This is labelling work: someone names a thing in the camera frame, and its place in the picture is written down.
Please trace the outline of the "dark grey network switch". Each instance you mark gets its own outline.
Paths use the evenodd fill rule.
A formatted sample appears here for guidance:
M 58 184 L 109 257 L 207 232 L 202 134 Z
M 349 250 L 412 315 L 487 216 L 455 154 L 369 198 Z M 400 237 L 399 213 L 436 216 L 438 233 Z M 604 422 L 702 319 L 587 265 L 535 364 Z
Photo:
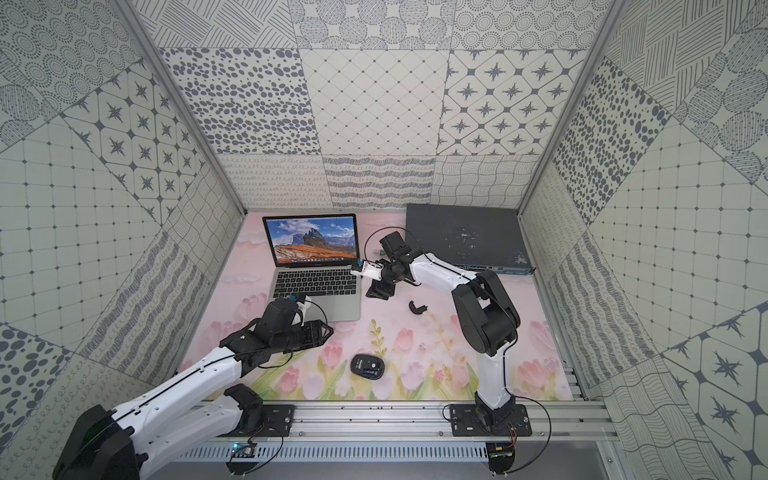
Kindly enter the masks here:
M 406 239 L 465 270 L 514 275 L 535 270 L 514 209 L 409 204 Z

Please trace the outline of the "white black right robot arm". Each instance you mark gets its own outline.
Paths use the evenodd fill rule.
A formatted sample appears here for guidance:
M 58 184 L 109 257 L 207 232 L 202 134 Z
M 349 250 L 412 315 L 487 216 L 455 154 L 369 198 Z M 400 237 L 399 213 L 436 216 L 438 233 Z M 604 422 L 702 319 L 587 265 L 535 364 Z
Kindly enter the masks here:
M 398 232 L 380 244 L 384 259 L 363 259 L 352 267 L 354 275 L 371 280 L 366 296 L 388 300 L 400 282 L 450 293 L 461 332 L 478 354 L 477 416 L 487 428 L 510 419 L 516 398 L 507 386 L 506 353 L 518 340 L 521 320 L 498 275 L 452 265 L 407 244 Z

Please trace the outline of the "aluminium mounting rail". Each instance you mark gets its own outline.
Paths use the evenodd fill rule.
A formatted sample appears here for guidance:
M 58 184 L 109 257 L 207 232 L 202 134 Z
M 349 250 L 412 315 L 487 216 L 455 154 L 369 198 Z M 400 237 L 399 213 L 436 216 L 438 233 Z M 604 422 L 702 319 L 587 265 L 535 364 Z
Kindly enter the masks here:
M 289 441 L 455 441 L 440 401 L 276 401 L 296 407 Z M 597 401 L 518 400 L 533 434 L 521 440 L 612 441 L 618 433 L 607 408 Z

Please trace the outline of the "silver open laptop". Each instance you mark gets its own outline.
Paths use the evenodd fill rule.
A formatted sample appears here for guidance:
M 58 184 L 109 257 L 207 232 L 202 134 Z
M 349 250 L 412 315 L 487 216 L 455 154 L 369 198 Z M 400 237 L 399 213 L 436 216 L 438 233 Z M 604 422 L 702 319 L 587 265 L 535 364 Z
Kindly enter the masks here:
M 361 281 L 352 274 L 360 260 L 353 213 L 266 216 L 263 225 L 276 267 L 274 299 L 304 294 L 310 314 L 330 322 L 361 315 Z

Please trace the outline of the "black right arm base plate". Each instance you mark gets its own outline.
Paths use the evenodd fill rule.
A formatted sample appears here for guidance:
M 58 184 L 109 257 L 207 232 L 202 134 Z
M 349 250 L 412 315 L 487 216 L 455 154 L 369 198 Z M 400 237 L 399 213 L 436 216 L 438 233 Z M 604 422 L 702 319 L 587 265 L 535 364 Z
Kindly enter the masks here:
M 476 404 L 449 404 L 447 416 L 453 437 L 530 437 L 532 427 L 522 404 L 488 410 Z

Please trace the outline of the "black wireless mouse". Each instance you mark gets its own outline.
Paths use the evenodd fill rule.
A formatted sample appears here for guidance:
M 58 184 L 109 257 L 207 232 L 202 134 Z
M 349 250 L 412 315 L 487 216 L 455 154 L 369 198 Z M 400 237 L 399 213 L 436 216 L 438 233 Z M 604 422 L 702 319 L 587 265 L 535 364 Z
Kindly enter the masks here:
M 377 381 L 384 376 L 385 362 L 377 356 L 360 353 L 352 358 L 350 370 L 353 375 Z

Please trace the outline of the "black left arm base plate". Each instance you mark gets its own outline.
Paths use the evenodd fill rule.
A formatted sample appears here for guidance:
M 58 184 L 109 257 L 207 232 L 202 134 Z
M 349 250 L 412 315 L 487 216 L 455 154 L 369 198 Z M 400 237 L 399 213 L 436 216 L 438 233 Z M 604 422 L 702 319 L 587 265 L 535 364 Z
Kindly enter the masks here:
M 237 433 L 248 437 L 288 437 L 296 407 L 293 404 L 266 404 L 246 408 Z

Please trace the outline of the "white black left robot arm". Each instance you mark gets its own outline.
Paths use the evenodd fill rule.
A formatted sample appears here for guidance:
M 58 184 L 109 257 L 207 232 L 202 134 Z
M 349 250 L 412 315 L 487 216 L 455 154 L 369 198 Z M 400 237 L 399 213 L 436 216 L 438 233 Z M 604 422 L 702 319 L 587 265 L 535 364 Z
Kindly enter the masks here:
M 242 383 L 272 356 L 323 346 L 334 330 L 307 320 L 299 294 L 270 302 L 263 315 L 220 341 L 200 361 L 112 409 L 96 405 L 76 420 L 55 479 L 147 479 L 189 450 L 222 435 L 288 436 L 295 408 L 268 407 Z

